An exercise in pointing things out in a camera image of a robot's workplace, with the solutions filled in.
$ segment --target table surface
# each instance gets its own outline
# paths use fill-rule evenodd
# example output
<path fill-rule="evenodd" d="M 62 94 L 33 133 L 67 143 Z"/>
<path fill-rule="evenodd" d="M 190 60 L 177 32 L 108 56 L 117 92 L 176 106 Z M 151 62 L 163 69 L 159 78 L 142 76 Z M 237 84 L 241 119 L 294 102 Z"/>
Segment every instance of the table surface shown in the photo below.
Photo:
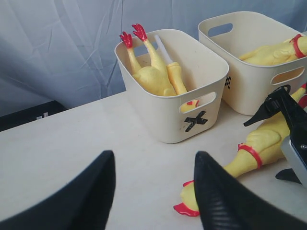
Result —
<path fill-rule="evenodd" d="M 197 151 L 229 163 L 237 144 L 259 123 L 222 101 L 215 125 L 177 144 L 153 139 L 126 93 L 0 132 L 0 220 L 50 196 L 86 168 L 103 150 L 113 150 L 117 184 L 107 230 L 202 229 L 200 218 L 178 214 L 182 184 L 193 179 Z M 307 190 L 275 179 L 286 160 L 239 177 L 254 193 L 307 221 Z"/>

